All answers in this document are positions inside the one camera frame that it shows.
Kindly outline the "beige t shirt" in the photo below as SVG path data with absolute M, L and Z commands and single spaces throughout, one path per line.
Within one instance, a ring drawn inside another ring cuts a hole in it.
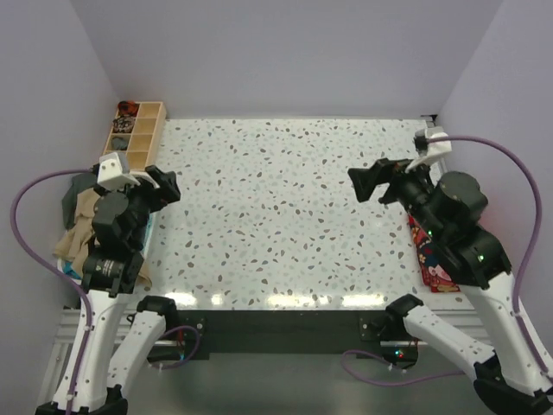
M 77 220 L 56 244 L 54 255 L 73 262 L 81 277 L 85 262 L 96 248 L 109 255 L 142 253 L 145 228 L 138 225 L 129 210 L 126 191 L 105 192 L 99 195 L 91 219 Z

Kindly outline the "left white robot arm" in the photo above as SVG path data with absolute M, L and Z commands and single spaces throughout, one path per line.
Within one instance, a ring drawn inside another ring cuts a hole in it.
M 133 174 L 113 164 L 97 168 L 99 199 L 92 217 L 93 236 L 77 284 L 79 323 L 57 390 L 38 414 L 125 414 L 128 394 L 150 350 L 161 339 L 194 339 L 192 348 L 160 370 L 178 368 L 195 355 L 201 333 L 179 323 L 175 301 L 146 296 L 137 306 L 130 331 L 118 337 L 143 265 L 145 230 L 151 214 L 181 199 L 176 174 L 155 165 Z

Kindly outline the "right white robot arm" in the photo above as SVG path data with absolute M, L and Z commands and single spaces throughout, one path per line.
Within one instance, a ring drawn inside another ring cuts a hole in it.
M 422 300 L 406 294 L 385 309 L 385 339 L 407 336 L 426 342 L 453 362 L 495 414 L 544 414 L 551 409 L 552 381 L 539 367 L 518 326 L 515 278 L 499 240 L 479 224 L 488 200 L 470 175 L 448 172 L 432 182 L 429 167 L 410 160 L 377 160 L 347 171 L 358 201 L 386 187 L 379 203 L 398 202 L 429 236 L 440 267 L 473 305 L 490 340 L 484 344 L 442 320 Z

